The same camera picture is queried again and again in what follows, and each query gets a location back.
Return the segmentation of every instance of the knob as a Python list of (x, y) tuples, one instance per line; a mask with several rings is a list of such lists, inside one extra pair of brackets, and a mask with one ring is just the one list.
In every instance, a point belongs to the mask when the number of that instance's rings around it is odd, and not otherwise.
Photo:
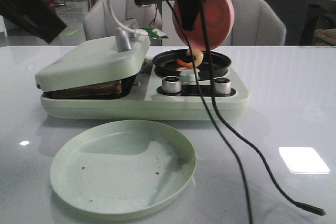
[(216, 94), (230, 94), (231, 81), (225, 77), (214, 78), (214, 88)]
[(162, 90), (166, 93), (175, 94), (180, 93), (182, 87), (179, 77), (166, 76), (162, 79)]

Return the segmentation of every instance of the plate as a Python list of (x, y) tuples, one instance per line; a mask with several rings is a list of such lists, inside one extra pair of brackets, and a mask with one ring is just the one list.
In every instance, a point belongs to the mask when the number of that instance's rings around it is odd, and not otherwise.
[(178, 130), (158, 122), (99, 125), (56, 154), (50, 181), (69, 205), (95, 218), (129, 220), (167, 206), (193, 176), (196, 155)]

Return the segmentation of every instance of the table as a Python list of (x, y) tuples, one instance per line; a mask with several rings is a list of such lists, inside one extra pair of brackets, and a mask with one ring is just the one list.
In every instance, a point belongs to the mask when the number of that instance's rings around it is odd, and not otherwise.
[[(1, 223), (111, 223), (90, 220), (53, 191), (53, 157), (72, 137), (106, 123), (59, 119), (41, 107), (35, 73), (73, 47), (0, 48), (0, 216)], [(151, 47), (148, 57), (176, 49)], [(336, 220), (336, 56), (335, 47), (219, 47), (251, 93), (247, 111), (230, 121), (264, 153), (284, 191), (294, 200), (323, 208), (305, 212), (278, 193), (259, 156), (222, 125), (241, 157), (255, 223), (303, 224)], [(248, 223), (243, 184), (233, 155), (211, 122), (163, 121), (193, 143), (197, 168), (181, 196), (163, 210), (118, 223)], [(312, 147), (327, 174), (294, 174), (279, 147)]]

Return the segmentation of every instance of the black pan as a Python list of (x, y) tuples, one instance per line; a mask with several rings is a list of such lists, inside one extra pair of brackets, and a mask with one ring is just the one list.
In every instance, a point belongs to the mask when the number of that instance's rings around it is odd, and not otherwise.
[[(181, 59), (184, 62), (191, 62), (191, 57), (186, 55), (186, 49), (172, 50), (163, 52), (153, 58), (153, 64), (156, 66), (155, 72), (161, 76), (180, 76), (180, 71), (176, 69), (180, 67), (176, 60)], [(219, 52), (211, 52), (214, 77), (223, 76), (227, 68), (231, 65), (231, 60), (226, 55)], [(197, 67), (199, 69), (200, 80), (209, 79), (209, 56), (204, 52), (202, 64)]]

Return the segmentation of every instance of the black cable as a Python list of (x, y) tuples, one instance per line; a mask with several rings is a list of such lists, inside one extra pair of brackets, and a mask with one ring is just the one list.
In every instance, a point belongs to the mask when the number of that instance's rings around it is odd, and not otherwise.
[(154, 18), (152, 19), (152, 21), (149, 23), (149, 26), (151, 26), (152, 24), (153, 24), (153, 26), (155, 25), (155, 20), (156, 20), (158, 9), (159, 9), (158, 4), (155, 4), (155, 15), (154, 15)]
[[(206, 51), (207, 51), (207, 54), (210, 56), (210, 48), (209, 48), (209, 41), (208, 41), (208, 35), (207, 35), (207, 29), (206, 29), (206, 20), (205, 20), (205, 14), (204, 14), (204, 8), (203, 8), (203, 5), (201, 5), (201, 10), (200, 10), (200, 13), (201, 13), (201, 24), (202, 24), (202, 30), (203, 30), (203, 37), (204, 37), (204, 42), (205, 42), (205, 46), (206, 46)], [(217, 107), (217, 103), (216, 103), (216, 99), (215, 99), (215, 91), (214, 91), (214, 80), (213, 80), (213, 63), (212, 63), (212, 57), (210, 57), (210, 64), (209, 64), (209, 67), (210, 67), (210, 83), (211, 83), (211, 100), (212, 100), (212, 105), (213, 105), (213, 108), (214, 108), (214, 111), (217, 115), (217, 117), (219, 118), (219, 120), (231, 131), (233, 132), (239, 139), (241, 139), (242, 141), (244, 141), (246, 144), (248, 144), (251, 148), (253, 148), (257, 153), (258, 155), (260, 156), (268, 174), (269, 174), (269, 177), (271, 178), (273, 184), (275, 185), (275, 187), (278, 189), (278, 191), (289, 201), (291, 202), (292, 204), (294, 204), (295, 206), (303, 209), (303, 210), (306, 210), (306, 211), (309, 211), (313, 214), (317, 214), (317, 215), (320, 215), (320, 216), (323, 216), (325, 215), (325, 211), (321, 208), (318, 208), (318, 207), (314, 207), (314, 206), (311, 206), (311, 205), (308, 205), (308, 204), (305, 204), (305, 203), (300, 203), (300, 202), (297, 202), (297, 201), (294, 201), (292, 198), (290, 198), (284, 191), (283, 189), (279, 186), (279, 184), (277, 183), (264, 155), (262, 154), (262, 152), (253, 144), (251, 143), (249, 140), (247, 140), (246, 138), (244, 138), (243, 136), (241, 136), (229, 123), (226, 122), (226, 120), (222, 117), (222, 115), (220, 114), (219, 112), (219, 109)]]
[[(200, 16), (201, 16), (201, 24), (202, 24), (202, 30), (203, 30), (203, 37), (204, 37), (204, 44), (206, 48), (206, 53), (209, 56), (209, 77), (210, 77), (210, 86), (211, 86), (211, 101), (215, 100), (215, 91), (214, 91), (214, 68), (213, 68), (213, 61), (212, 61), (212, 56), (211, 56), (211, 50), (209, 46), (209, 41), (208, 41), (208, 34), (206, 30), (206, 22), (205, 22), (205, 14), (204, 14), (204, 0), (199, 0), (199, 5), (200, 5)], [(248, 212), (248, 220), (250, 224), (253, 224), (253, 215), (252, 215), (252, 208), (251, 208), (251, 200), (250, 200), (250, 195), (249, 195), (249, 189), (247, 185), (247, 179), (246, 175), (244, 172), (244, 167), (243, 164), (237, 154), (237, 152), (233, 149), (233, 147), (230, 145), (230, 143), (224, 139), (226, 145), (229, 147), (231, 152), (234, 154), (236, 161), (239, 166), (240, 174), (242, 176), (243, 184), (244, 184), (244, 190), (245, 190), (245, 198), (246, 198), (246, 205), (247, 205), (247, 212)]]
[[(175, 20), (185, 38), (185, 41), (187, 43), (187, 46), (189, 47), (189, 51), (191, 52), (191, 55), (193, 56), (193, 53), (192, 53), (192, 48), (191, 48), (191, 45), (190, 45), (190, 42), (189, 42), (189, 39), (185, 33), (185, 31), (183, 30), (182, 28), (182, 24), (181, 24), (181, 21), (180, 19), (178, 18), (174, 8), (172, 7), (172, 5), (169, 3), (169, 1), (166, 1), (169, 8), (172, 10), (172, 13), (175, 17)], [(253, 224), (253, 217), (252, 217), (252, 210), (251, 210), (251, 204), (250, 204), (250, 198), (249, 198), (249, 192), (248, 192), (248, 185), (247, 185), (247, 181), (246, 181), (246, 176), (245, 176), (245, 173), (244, 173), (244, 168), (243, 168), (243, 164), (237, 154), (237, 152), (234, 150), (234, 148), (230, 145), (230, 143), (228, 142), (228, 140), (226, 139), (226, 137), (223, 135), (223, 133), (221, 132), (221, 130), (219, 129), (216, 121), (214, 120), (213, 116), (211, 115), (211, 112), (210, 112), (210, 109), (208, 108), (208, 105), (206, 104), (205, 100), (204, 100), (204, 96), (202, 94), (202, 91), (201, 91), (201, 87), (200, 87), (200, 84), (199, 84), (199, 81), (198, 81), (198, 78), (197, 78), (197, 72), (196, 72), (196, 67), (195, 67), (195, 59), (194, 57), (192, 57), (192, 63), (193, 63), (193, 70), (194, 70), (194, 76), (195, 76), (195, 80), (196, 80), (196, 86), (198, 88), (198, 92), (199, 92), (199, 97), (201, 98), (202, 100), (202, 103), (203, 103), (203, 106), (214, 126), (214, 128), (216, 129), (216, 131), (219, 133), (219, 135), (221, 136), (221, 138), (223, 139), (223, 141), (225, 142), (225, 144), (229, 147), (230, 151), (234, 154), (235, 158), (236, 158), (236, 161), (238, 163), (238, 166), (239, 166), (239, 170), (240, 170), (240, 173), (242, 175), (242, 179), (243, 179), (243, 183), (244, 183), (244, 189), (245, 189), (245, 196), (246, 196), (246, 202), (247, 202), (247, 209), (248, 209), (248, 218), (249, 218), (249, 223), (250, 224)]]

